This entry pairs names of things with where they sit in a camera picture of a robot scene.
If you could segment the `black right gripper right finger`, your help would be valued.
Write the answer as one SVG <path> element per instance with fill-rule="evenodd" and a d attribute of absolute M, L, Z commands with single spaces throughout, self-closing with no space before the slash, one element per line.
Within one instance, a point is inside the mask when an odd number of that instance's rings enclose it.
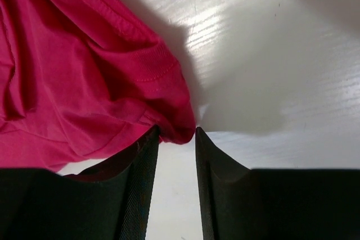
<path fill-rule="evenodd" d="M 358 239 L 359 171 L 249 169 L 195 133 L 204 239 Z"/>

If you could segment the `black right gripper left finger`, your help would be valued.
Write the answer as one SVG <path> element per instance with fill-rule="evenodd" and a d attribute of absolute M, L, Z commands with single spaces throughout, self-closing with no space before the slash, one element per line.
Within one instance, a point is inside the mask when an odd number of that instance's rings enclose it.
<path fill-rule="evenodd" d="M 159 130 L 79 174 L 1 170 L 2 239 L 145 239 Z"/>

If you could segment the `magenta t shirt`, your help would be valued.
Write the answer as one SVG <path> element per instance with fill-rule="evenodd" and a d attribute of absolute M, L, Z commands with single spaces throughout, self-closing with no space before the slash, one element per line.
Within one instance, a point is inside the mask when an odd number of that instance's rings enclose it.
<path fill-rule="evenodd" d="M 1 166 L 60 171 L 195 132 L 162 38 L 120 0 L 1 0 Z"/>

